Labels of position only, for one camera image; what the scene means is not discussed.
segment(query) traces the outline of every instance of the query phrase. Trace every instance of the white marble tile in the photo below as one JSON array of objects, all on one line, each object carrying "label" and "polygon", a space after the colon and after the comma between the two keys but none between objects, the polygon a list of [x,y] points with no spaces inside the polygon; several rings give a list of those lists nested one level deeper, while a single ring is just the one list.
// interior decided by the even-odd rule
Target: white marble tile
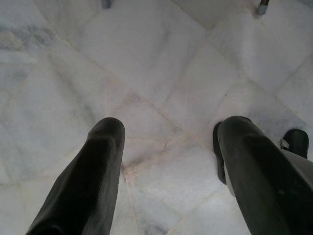
[{"label": "white marble tile", "polygon": [[288,80],[278,98],[304,121],[313,125],[313,55]]},{"label": "white marble tile", "polygon": [[65,168],[70,164],[70,162],[76,157],[76,155],[79,153],[82,147],[83,143],[81,144],[81,146],[71,151],[68,155],[61,158],[56,164],[42,171],[40,173],[40,176],[38,176],[37,178],[54,177],[56,179],[63,172],[63,170],[65,170]]},{"label": "white marble tile", "polygon": [[297,1],[313,9],[313,2],[311,0],[297,0]]},{"label": "white marble tile", "polygon": [[[313,138],[311,126],[252,82],[244,82],[227,94],[207,127],[199,135],[210,149],[213,149],[212,133],[215,124],[230,116],[245,116],[251,119],[275,144],[292,128],[305,130],[309,138]],[[309,159],[313,160],[311,147]]]},{"label": "white marble tile", "polygon": [[106,115],[114,115],[115,111],[123,105],[129,97],[131,90],[122,84],[116,77],[108,76],[106,83]]},{"label": "white marble tile", "polygon": [[250,235],[239,206],[226,186],[194,209],[169,235]]},{"label": "white marble tile", "polygon": [[30,72],[29,64],[0,64],[0,113]]},{"label": "white marble tile", "polygon": [[130,185],[140,235],[165,235],[181,217],[166,205]]},{"label": "white marble tile", "polygon": [[135,94],[129,95],[113,117],[124,124],[126,138],[166,140],[179,131],[172,122]]},{"label": "white marble tile", "polygon": [[55,35],[31,0],[2,0],[0,62],[33,63]]},{"label": "white marble tile", "polygon": [[209,35],[224,56],[270,93],[276,92],[305,58],[300,51],[291,53],[280,40],[248,11],[231,14]]},{"label": "white marble tile", "polygon": [[0,187],[0,234],[23,235],[28,230],[18,186]]},{"label": "white marble tile", "polygon": [[295,65],[313,52],[313,8],[299,0],[273,1],[261,20]]},{"label": "white marble tile", "polygon": [[1,157],[14,179],[39,173],[84,143],[105,117],[105,83],[101,69],[64,46],[42,55],[2,112]]},{"label": "white marble tile", "polygon": [[57,177],[58,175],[54,177],[40,175],[36,179],[22,181],[20,183],[28,226],[31,225],[40,208],[43,206]]},{"label": "white marble tile", "polygon": [[110,235],[139,235],[126,182],[120,175]]},{"label": "white marble tile", "polygon": [[202,27],[167,0],[121,0],[68,40],[158,106],[204,36]]},{"label": "white marble tile", "polygon": [[218,188],[215,156],[191,141],[167,142],[161,154],[125,168],[128,179],[180,213]]},{"label": "white marble tile", "polygon": [[65,38],[99,13],[100,0],[34,0],[41,13],[61,38]]},{"label": "white marble tile", "polygon": [[207,30],[211,30],[230,12],[240,7],[241,1],[232,0],[172,0],[186,14],[198,21]]},{"label": "white marble tile", "polygon": [[10,176],[6,170],[6,166],[2,157],[0,157],[0,186],[7,185],[11,182]]},{"label": "white marble tile", "polygon": [[154,157],[164,150],[167,141],[150,139],[125,139],[122,164],[130,167],[142,159]]},{"label": "white marble tile", "polygon": [[162,110],[184,129],[197,134],[239,80],[235,66],[207,42]]}]

